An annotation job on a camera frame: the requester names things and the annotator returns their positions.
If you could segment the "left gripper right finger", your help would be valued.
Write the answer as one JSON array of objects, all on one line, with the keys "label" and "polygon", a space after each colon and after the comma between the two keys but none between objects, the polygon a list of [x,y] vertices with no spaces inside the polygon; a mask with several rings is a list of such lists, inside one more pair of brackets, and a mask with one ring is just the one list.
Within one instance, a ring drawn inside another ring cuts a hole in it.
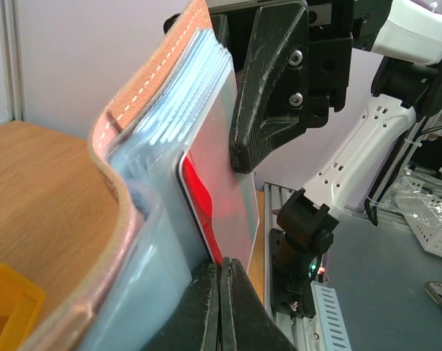
[{"label": "left gripper right finger", "polygon": [[267,314],[241,262],[224,258],[220,280],[222,350],[294,350]]}]

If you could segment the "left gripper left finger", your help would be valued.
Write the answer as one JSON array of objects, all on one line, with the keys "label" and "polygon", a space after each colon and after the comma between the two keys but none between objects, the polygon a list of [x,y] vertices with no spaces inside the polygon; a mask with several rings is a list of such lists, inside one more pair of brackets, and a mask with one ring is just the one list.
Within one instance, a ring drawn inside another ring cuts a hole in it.
[{"label": "left gripper left finger", "polygon": [[217,350],[219,347],[219,269],[203,263],[172,316],[144,350]]}]

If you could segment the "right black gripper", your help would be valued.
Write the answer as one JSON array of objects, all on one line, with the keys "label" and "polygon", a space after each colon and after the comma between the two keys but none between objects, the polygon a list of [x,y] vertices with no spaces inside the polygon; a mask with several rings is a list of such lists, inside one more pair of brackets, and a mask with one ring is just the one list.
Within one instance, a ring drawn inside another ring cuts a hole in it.
[{"label": "right black gripper", "polygon": [[274,150],[342,110],[350,70],[352,1],[248,1],[209,7],[193,1],[166,20],[213,30],[229,51],[240,87],[229,152],[250,173]]}]

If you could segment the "pink leather card holder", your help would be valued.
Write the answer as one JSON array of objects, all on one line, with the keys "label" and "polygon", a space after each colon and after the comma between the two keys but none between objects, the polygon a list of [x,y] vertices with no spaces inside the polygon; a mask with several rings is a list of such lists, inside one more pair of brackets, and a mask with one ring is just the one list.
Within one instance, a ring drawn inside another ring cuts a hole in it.
[{"label": "pink leather card holder", "polygon": [[[189,23],[165,35],[89,135],[90,157],[118,205],[110,239],[23,349],[144,350],[199,267],[214,263],[179,178],[187,151],[216,208],[224,203],[234,213],[224,258],[248,267],[259,214],[252,175],[230,163],[236,97],[232,57],[213,30]],[[219,303],[222,262],[215,263]]]}]

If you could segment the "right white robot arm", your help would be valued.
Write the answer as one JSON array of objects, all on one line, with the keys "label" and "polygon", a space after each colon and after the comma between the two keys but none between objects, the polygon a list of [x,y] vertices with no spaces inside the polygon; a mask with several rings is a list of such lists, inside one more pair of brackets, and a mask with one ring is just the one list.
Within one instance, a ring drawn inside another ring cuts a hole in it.
[{"label": "right white robot arm", "polygon": [[349,195],[384,146],[442,108],[442,15],[416,1],[207,5],[241,74],[229,136],[239,173],[343,109],[353,49],[384,58],[353,131],[280,209],[285,238],[275,266],[304,276],[331,246]]}]

